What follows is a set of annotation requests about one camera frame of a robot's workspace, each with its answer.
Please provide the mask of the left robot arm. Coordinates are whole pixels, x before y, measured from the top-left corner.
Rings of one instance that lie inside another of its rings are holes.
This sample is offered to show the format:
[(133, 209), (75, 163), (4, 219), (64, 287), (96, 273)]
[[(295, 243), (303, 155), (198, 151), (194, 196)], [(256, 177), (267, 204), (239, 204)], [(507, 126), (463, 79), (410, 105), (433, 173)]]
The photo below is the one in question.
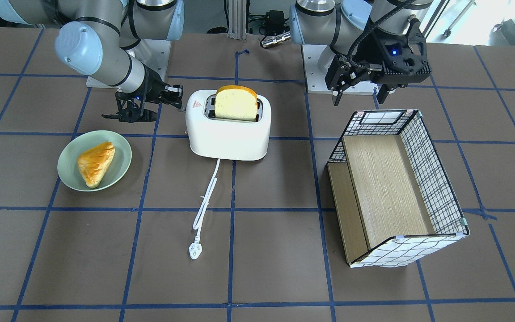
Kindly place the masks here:
[(290, 35), (300, 45), (326, 45), (332, 56), (324, 77), (333, 104), (360, 82), (379, 85), (382, 104), (397, 88), (431, 76), (421, 20), (431, 0), (297, 0)]

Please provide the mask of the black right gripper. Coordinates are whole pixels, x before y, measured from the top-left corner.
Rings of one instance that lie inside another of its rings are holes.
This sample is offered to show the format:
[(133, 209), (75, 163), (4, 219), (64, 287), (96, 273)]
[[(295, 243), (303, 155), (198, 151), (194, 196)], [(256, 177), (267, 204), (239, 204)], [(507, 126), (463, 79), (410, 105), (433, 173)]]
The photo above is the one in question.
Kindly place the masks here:
[(102, 114), (105, 119), (117, 119), (119, 122), (155, 122), (158, 114), (145, 108), (145, 104), (167, 104), (183, 110), (183, 85), (169, 85), (151, 68), (145, 68), (143, 83), (131, 93), (117, 92), (117, 112)]

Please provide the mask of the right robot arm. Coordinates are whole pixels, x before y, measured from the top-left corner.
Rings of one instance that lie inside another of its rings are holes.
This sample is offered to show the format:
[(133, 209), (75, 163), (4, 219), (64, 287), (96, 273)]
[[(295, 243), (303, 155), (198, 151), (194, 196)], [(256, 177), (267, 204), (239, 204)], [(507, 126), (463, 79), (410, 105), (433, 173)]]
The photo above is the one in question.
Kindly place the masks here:
[(146, 103), (184, 111), (183, 86), (170, 85), (135, 49), (143, 40), (176, 41), (182, 0), (0, 0), (0, 17), (16, 24), (58, 24), (55, 52), (74, 71), (116, 88), (119, 122), (155, 122)]

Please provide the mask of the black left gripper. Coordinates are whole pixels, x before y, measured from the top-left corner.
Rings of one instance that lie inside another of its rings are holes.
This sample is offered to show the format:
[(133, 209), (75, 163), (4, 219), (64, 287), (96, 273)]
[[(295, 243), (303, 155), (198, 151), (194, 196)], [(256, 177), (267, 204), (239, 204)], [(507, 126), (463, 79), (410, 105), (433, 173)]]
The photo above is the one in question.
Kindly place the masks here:
[(325, 84), (334, 106), (346, 89), (361, 81), (381, 85), (376, 99), (384, 104), (398, 87), (423, 82), (432, 74), (426, 38), (419, 27), (409, 27), (406, 35), (388, 34), (376, 27), (356, 45), (352, 61), (335, 55), (328, 68)]

